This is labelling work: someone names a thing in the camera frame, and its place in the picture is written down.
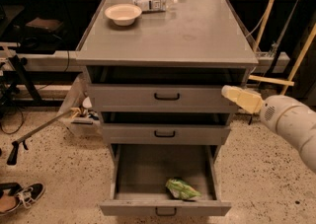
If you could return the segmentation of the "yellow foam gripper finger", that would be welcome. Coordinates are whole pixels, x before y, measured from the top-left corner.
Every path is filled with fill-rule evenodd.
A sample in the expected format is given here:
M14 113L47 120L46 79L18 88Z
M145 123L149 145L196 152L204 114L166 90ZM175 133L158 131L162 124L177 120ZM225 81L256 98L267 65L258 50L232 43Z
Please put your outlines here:
M259 112L264 103L259 93L236 86L223 86L221 95L248 113Z

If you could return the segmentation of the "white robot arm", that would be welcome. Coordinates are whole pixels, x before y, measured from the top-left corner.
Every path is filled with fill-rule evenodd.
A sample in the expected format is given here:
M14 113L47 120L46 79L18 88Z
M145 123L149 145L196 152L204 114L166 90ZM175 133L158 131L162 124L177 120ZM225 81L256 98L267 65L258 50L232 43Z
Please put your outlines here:
M260 116L261 123L295 148L305 166L316 173L316 112L298 100L225 85L221 95L244 111Z

